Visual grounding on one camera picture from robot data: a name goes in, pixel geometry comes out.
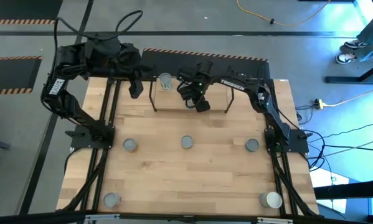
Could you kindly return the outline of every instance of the wooden table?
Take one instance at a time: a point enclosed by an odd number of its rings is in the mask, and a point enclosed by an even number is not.
[[[297,123],[288,80],[274,82],[279,108]],[[100,114],[105,86],[104,78],[90,79],[83,109],[95,119]],[[144,82],[145,91],[137,100],[130,98],[128,87],[128,82],[121,84],[114,122],[116,137],[108,155],[99,212],[279,215],[278,209],[263,208],[258,202],[262,192],[276,188],[263,135],[265,118],[252,109],[246,94],[235,91],[235,101],[227,114],[221,110],[197,113],[185,108],[159,108],[154,112],[148,98],[149,82]],[[220,87],[219,84],[211,86],[212,95]],[[163,94],[160,89],[157,85],[155,101],[158,105],[157,97]],[[217,94],[224,94],[224,91],[217,91]],[[212,100],[222,98],[214,96]],[[181,97],[169,97],[166,104],[172,101],[179,104]],[[221,103],[210,103],[221,107]],[[183,149],[180,144],[181,137],[186,134],[194,139],[190,149]],[[137,152],[123,149],[126,138],[138,142]],[[258,151],[245,149],[245,141],[249,138],[258,140]],[[91,150],[86,149],[70,158],[57,208],[66,206],[80,190],[87,176],[90,155]],[[289,153],[288,158],[295,189],[317,213],[306,161],[299,154]],[[92,187],[88,208],[92,206],[94,192]],[[116,192],[121,197],[120,204],[114,208],[103,204],[108,192]],[[290,213],[284,186],[283,192],[286,211]]]

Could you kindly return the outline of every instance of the person's foot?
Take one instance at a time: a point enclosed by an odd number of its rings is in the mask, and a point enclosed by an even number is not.
[[[347,64],[355,61],[357,58],[354,53],[341,54],[336,56],[336,62],[339,64]]]
[[[366,47],[368,44],[361,42],[360,40],[352,40],[344,43],[344,46],[349,47],[350,49],[359,49]]]

